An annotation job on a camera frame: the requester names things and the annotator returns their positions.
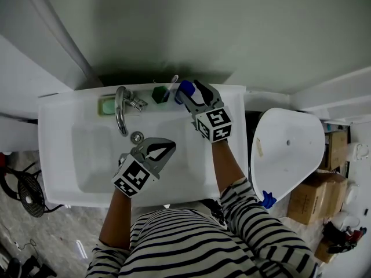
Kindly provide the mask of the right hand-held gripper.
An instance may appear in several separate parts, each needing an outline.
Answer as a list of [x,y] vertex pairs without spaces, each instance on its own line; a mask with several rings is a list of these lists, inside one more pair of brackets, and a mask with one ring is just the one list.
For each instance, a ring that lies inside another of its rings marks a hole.
[[232,132],[232,117],[229,108],[224,105],[219,91],[213,86],[196,79],[194,84],[201,92],[204,104],[196,103],[183,90],[178,90],[176,97],[191,113],[192,124],[203,138],[209,142],[226,140]]

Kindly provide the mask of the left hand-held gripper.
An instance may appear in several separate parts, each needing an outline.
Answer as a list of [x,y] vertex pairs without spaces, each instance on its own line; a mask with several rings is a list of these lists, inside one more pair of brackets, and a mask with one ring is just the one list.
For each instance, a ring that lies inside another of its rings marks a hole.
[[112,178],[116,189],[132,198],[159,181],[159,172],[176,150],[176,143],[166,138],[146,138],[127,155],[122,155]]

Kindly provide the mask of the dark blue round object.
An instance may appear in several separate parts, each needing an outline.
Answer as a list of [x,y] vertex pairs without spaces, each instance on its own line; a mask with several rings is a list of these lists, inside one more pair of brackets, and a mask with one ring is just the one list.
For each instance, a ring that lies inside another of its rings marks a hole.
[[193,83],[188,80],[181,81],[174,97],[174,100],[177,104],[183,103],[179,96],[180,92],[183,92],[185,95],[191,97],[195,93],[195,87]]

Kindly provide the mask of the white toothbrush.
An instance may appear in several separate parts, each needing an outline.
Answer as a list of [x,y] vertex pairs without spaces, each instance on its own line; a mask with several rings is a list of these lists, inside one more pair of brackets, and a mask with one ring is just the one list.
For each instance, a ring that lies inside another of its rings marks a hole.
[[163,95],[163,101],[164,102],[168,101],[168,98],[170,96],[170,91],[171,91],[173,85],[178,81],[178,79],[179,79],[179,76],[177,74],[174,75],[173,78],[170,81],[170,84],[166,86],[166,90],[165,90],[165,93]]

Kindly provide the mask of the green cup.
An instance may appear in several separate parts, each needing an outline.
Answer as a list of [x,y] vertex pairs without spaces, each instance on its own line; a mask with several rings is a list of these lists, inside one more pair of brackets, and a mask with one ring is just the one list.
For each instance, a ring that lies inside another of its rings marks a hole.
[[166,86],[157,86],[152,91],[152,99],[157,103],[165,103],[168,101],[170,91]]

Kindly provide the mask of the person's left forearm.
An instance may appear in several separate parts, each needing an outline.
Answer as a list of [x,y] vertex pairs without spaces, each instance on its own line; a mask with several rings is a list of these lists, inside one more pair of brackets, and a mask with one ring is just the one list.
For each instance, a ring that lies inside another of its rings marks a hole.
[[115,188],[99,240],[106,246],[130,247],[131,199]]

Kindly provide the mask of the person's right forearm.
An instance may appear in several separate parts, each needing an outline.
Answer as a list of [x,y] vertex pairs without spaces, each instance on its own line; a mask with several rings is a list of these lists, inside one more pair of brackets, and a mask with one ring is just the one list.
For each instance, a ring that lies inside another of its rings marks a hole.
[[227,141],[212,144],[214,172],[219,192],[222,193],[234,182],[245,178],[244,173],[234,158]]

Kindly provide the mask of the chrome faucet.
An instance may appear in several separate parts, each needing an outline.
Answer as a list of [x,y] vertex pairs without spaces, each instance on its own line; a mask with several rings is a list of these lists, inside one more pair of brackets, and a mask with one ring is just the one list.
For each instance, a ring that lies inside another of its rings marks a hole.
[[115,118],[117,128],[123,137],[128,136],[128,130],[125,124],[125,106],[128,105],[138,110],[143,111],[148,103],[143,99],[137,97],[131,90],[124,86],[120,86],[115,94]]

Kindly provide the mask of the green soap dish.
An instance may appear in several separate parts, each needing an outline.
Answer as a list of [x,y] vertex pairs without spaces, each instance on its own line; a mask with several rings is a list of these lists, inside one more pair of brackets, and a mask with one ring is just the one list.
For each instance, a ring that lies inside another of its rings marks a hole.
[[101,96],[97,103],[99,116],[115,115],[115,96]]

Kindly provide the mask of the person in striped shirt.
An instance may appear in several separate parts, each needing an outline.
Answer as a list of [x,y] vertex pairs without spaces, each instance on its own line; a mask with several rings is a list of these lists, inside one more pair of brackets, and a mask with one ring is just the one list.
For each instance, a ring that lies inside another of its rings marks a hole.
[[247,179],[220,201],[225,226],[191,208],[140,216],[128,250],[93,249],[86,278],[314,278],[312,251],[259,204]]

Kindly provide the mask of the white bathtub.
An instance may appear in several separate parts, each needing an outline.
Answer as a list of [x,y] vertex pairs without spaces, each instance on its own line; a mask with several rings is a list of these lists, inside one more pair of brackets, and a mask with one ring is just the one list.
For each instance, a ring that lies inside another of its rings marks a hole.
[[[259,157],[256,138],[264,156]],[[250,173],[254,191],[263,200],[263,191],[283,199],[321,164],[325,133],[314,115],[282,108],[265,111],[254,131]]]

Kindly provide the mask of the black round mesh chair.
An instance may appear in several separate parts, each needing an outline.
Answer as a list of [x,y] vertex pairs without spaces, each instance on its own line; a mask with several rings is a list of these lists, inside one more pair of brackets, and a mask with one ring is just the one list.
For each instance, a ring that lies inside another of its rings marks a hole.
[[[4,173],[0,176],[0,187],[3,189],[5,194],[11,199],[20,202],[26,212],[30,216],[40,218],[44,214],[52,213],[61,207],[63,204],[57,205],[54,208],[49,208],[45,203],[45,197],[38,177],[42,171],[38,170],[34,173],[29,173],[33,164],[29,165],[23,171],[17,171],[9,167],[4,167]],[[17,191],[14,191],[6,182],[5,175],[13,175],[17,180]]]

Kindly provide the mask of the upright cardboard box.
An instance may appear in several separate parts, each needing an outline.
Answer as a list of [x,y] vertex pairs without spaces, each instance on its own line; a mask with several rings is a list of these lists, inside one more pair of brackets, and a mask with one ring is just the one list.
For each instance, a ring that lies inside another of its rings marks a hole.
[[345,163],[347,156],[347,144],[347,132],[345,130],[330,133],[327,163],[328,170],[332,171]]

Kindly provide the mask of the large cardboard box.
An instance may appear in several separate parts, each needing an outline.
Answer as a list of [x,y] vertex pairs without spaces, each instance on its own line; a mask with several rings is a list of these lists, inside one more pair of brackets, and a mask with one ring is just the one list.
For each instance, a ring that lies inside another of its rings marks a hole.
[[348,180],[337,173],[312,173],[290,194],[287,217],[304,225],[335,216],[343,205]]

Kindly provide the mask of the flat cardboard box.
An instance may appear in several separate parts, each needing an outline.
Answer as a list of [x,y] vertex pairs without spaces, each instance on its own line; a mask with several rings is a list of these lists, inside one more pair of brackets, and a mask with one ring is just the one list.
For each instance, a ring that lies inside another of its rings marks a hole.
[[331,242],[328,238],[323,237],[319,242],[317,249],[315,250],[315,258],[323,263],[330,263],[335,256],[334,253],[331,253],[332,247],[334,246],[335,244],[333,242]]

